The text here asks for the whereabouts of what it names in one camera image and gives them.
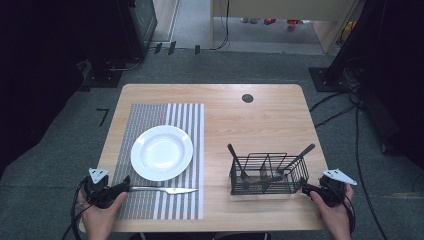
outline black wire basket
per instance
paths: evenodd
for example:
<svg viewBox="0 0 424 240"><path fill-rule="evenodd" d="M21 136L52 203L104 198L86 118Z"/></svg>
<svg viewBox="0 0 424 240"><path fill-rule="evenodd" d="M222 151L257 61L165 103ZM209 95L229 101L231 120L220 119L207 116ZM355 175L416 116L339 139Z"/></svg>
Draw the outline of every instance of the black wire basket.
<svg viewBox="0 0 424 240"><path fill-rule="evenodd" d="M301 188L302 177L309 179L305 160L300 156L287 156L287 153L235 156L230 171L231 194L293 194Z"/></svg>

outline wooden table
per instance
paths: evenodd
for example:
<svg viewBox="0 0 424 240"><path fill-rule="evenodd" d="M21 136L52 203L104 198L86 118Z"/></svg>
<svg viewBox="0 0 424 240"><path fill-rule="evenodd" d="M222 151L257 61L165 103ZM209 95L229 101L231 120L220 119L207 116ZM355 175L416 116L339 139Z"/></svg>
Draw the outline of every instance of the wooden table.
<svg viewBox="0 0 424 240"><path fill-rule="evenodd" d="M214 48L214 18L227 16L227 0L210 1L210 44L211 48ZM336 43L359 1L230 0L228 17L312 20L321 47L324 53L328 53Z"/></svg>
<svg viewBox="0 0 424 240"><path fill-rule="evenodd" d="M253 102L245 103L244 94ZM113 178L130 107L134 103L204 103L204 219L118 220L117 232L216 232L323 229L304 194L230 195L228 176L237 154L286 152L306 155L309 183L318 185L327 165L302 89L298 85L129 84L124 86L98 168Z"/></svg>

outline striped placemat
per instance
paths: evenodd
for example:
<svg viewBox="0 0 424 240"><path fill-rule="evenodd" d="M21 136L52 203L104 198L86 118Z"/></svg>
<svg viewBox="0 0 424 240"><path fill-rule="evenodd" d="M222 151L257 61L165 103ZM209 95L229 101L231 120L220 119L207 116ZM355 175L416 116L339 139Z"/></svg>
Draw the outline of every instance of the striped placemat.
<svg viewBox="0 0 424 240"><path fill-rule="evenodd" d="M193 142L193 159L179 176L154 182L139 176L131 165L134 141L146 130L171 125L184 130ZM133 104L128 118L112 185L129 175L131 186L196 188L189 194L131 192L118 219L203 219L204 105L196 103Z"/></svg>

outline knife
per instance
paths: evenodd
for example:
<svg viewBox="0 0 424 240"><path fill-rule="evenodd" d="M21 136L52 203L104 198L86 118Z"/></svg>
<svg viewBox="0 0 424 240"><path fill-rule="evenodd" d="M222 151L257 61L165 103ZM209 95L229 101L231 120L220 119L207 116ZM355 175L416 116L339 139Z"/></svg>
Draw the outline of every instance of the knife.
<svg viewBox="0 0 424 240"><path fill-rule="evenodd" d="M135 191L161 191L168 194L183 194L197 191L195 188L165 188L165 187L130 187L130 192Z"/></svg>

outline white plate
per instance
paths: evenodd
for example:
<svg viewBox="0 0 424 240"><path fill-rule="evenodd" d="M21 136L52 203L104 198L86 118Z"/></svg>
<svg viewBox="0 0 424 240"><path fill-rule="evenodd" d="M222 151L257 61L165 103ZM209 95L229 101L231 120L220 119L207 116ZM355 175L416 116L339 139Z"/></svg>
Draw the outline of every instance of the white plate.
<svg viewBox="0 0 424 240"><path fill-rule="evenodd" d="M193 143L183 130L157 126L141 134L131 149L131 164L143 178L165 181L178 176L190 164Z"/></svg>

